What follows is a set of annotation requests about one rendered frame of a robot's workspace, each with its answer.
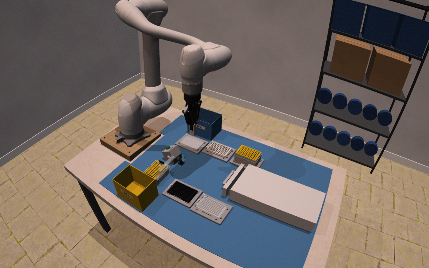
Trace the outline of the yellow open-top bin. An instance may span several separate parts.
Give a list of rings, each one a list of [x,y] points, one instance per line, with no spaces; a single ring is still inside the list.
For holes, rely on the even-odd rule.
[[[113,179],[118,196],[142,212],[157,198],[156,180],[129,165]]]

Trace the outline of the blue bench mat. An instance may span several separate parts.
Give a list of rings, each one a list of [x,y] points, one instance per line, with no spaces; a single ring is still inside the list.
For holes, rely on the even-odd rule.
[[[260,151],[264,159],[261,169],[326,193],[311,233],[237,204],[229,200],[230,194],[222,196],[223,181],[232,170],[238,168],[229,163],[235,153],[225,163],[201,152],[194,154],[179,147],[181,159],[185,163],[182,166],[178,164],[179,161],[172,164],[169,174],[157,185],[159,195],[142,212],[118,196],[112,179],[129,165],[144,172],[155,160],[165,163],[162,151],[175,145],[186,133],[190,134],[185,116],[181,114],[160,133],[164,136],[147,151],[132,163],[125,160],[99,184],[171,232],[238,266],[303,268],[320,221],[332,169],[222,129],[213,141],[235,148],[236,151],[241,145]],[[221,225],[201,217],[162,194],[175,179],[233,206],[233,209]]]

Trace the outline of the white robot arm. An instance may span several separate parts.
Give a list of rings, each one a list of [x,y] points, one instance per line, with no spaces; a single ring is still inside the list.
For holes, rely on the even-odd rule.
[[[164,113],[172,105],[172,95],[161,82],[159,39],[186,45],[180,56],[182,91],[196,95],[203,90],[203,77],[225,67],[232,58],[231,50],[223,45],[207,43],[193,36],[160,27],[168,13],[162,0],[121,0],[115,6],[119,19],[142,32],[145,85],[141,97],[126,94],[118,105],[120,131],[117,143],[127,147],[150,137],[143,128],[148,120]]]

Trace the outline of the black assay plate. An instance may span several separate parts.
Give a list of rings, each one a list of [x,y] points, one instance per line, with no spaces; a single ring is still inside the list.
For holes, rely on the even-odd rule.
[[[167,191],[167,193],[183,200],[185,202],[190,202],[193,197],[198,193],[197,190],[189,187],[183,183],[176,181]]]

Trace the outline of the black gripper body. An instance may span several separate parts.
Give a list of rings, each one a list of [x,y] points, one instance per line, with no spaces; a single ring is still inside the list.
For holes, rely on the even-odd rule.
[[[188,95],[184,93],[184,100],[186,101],[186,105],[188,105],[189,111],[193,111],[192,105],[196,105],[196,102],[198,102],[200,99],[201,99],[201,93],[196,95]]]

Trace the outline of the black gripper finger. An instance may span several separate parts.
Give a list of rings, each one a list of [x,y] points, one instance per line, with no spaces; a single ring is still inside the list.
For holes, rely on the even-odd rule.
[[[194,112],[194,124],[195,124],[195,135],[196,135],[196,124],[198,122],[198,117],[199,117],[199,113],[200,113],[200,106],[201,106],[201,100],[199,100],[199,102],[196,102],[196,107],[195,107],[195,112]]]
[[[190,127],[190,135],[195,136],[195,124],[194,124],[194,112],[195,112],[195,105],[192,105],[193,111],[188,110],[188,105],[186,105],[185,110],[182,111],[182,113],[185,116],[186,124]]]

